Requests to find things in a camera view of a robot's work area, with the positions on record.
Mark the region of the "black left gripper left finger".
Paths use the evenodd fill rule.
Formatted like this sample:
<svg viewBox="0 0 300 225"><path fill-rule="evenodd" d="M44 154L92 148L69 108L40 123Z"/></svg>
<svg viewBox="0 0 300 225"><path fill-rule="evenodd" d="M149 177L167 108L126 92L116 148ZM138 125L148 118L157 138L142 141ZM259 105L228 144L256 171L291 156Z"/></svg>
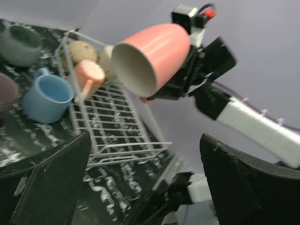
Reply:
<svg viewBox="0 0 300 225"><path fill-rule="evenodd" d="M0 169L2 225L69 225L91 151L88 131Z"/></svg>

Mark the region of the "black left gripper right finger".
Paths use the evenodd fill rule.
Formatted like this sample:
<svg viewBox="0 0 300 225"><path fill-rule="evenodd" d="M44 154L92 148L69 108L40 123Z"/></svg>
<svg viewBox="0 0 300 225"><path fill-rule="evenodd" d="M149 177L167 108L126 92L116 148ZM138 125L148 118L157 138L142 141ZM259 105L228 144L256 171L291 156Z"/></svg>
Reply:
<svg viewBox="0 0 300 225"><path fill-rule="evenodd" d="M299 225L300 172L203 134L200 154L221 225Z"/></svg>

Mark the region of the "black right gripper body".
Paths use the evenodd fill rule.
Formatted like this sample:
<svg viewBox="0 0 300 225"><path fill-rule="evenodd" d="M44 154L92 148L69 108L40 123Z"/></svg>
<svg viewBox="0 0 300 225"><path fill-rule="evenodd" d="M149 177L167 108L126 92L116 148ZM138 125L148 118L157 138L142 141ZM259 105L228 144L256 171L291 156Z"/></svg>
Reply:
<svg viewBox="0 0 300 225"><path fill-rule="evenodd" d="M206 78L212 82L235 65L236 59L221 37L207 46L191 46L180 69L150 100L178 100L188 93L191 86L200 85Z"/></svg>

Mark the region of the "pink mug white inside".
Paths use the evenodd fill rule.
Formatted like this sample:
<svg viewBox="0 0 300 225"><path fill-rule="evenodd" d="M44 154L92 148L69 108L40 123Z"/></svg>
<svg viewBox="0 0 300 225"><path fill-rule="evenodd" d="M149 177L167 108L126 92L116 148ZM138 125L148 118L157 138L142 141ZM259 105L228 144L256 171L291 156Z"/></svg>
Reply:
<svg viewBox="0 0 300 225"><path fill-rule="evenodd" d="M180 69L188 56L190 37L174 23L146 28L116 44L112 66L124 86L145 103Z"/></svg>

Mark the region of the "light pink mug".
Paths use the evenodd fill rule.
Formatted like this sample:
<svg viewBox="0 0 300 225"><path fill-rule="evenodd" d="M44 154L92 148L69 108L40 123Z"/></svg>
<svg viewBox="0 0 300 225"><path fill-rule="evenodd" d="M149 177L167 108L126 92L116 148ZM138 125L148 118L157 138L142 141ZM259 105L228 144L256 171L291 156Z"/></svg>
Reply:
<svg viewBox="0 0 300 225"><path fill-rule="evenodd" d="M89 99L105 81L105 71L91 60L80 61L75 74L83 100Z"/></svg>

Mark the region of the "tan glazed round mug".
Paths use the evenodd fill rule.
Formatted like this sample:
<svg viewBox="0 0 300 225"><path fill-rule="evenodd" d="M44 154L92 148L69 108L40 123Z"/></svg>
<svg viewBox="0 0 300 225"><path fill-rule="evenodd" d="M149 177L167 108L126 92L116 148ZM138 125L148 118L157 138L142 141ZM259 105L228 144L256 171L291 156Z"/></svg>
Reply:
<svg viewBox="0 0 300 225"><path fill-rule="evenodd" d="M98 51L85 41L73 41L68 44L68 49L71 61L74 65L78 64L82 60L91 60L93 62L98 62Z"/></svg>

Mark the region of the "green-inside mushroom pattern mug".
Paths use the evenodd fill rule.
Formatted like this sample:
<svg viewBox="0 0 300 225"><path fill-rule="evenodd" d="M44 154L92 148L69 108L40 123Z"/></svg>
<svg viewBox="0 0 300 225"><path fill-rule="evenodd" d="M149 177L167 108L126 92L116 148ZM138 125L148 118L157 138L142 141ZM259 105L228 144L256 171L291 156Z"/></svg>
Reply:
<svg viewBox="0 0 300 225"><path fill-rule="evenodd" d="M102 67L105 71L105 81L103 86L110 86L113 84L116 74L112 66L112 51L114 46L113 45L106 45L100 52L99 52L99 59L98 64Z"/></svg>

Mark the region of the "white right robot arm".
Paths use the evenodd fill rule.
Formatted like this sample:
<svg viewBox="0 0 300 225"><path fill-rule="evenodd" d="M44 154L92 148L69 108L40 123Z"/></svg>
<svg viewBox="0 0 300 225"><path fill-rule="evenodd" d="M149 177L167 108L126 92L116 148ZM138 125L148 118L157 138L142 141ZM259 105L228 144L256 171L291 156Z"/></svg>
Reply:
<svg viewBox="0 0 300 225"><path fill-rule="evenodd" d="M211 200L222 225L297 225L300 136L213 86L235 64L220 37L208 46L191 47L179 71L153 97L194 97L201 113L263 146L282 164L265 162L204 134L200 154L205 179L192 172L178 173L161 210Z"/></svg>

